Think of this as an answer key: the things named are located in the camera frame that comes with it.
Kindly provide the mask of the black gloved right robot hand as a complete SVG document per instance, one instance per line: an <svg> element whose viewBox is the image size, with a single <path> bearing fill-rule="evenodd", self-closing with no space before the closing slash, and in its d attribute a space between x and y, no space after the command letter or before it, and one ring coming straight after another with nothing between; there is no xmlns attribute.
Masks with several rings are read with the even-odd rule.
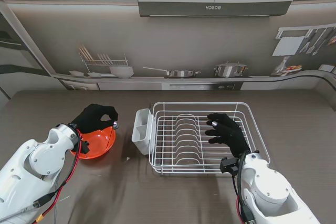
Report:
<svg viewBox="0 0 336 224"><path fill-rule="evenodd" d="M212 136L209 144L225 144L230 148L232 155L239 158L250 148L245 140L239 125L225 113L212 113L207 116L206 124L212 126L212 130L205 131L205 135Z"/></svg>

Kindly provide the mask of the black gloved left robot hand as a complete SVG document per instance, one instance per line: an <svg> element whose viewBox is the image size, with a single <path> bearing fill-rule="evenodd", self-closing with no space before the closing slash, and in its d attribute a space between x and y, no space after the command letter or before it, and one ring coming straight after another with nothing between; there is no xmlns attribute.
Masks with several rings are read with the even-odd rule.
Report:
<svg viewBox="0 0 336 224"><path fill-rule="evenodd" d="M90 104L69 125L82 134L113 126L118 120L118 113L113 106Z"/></svg>

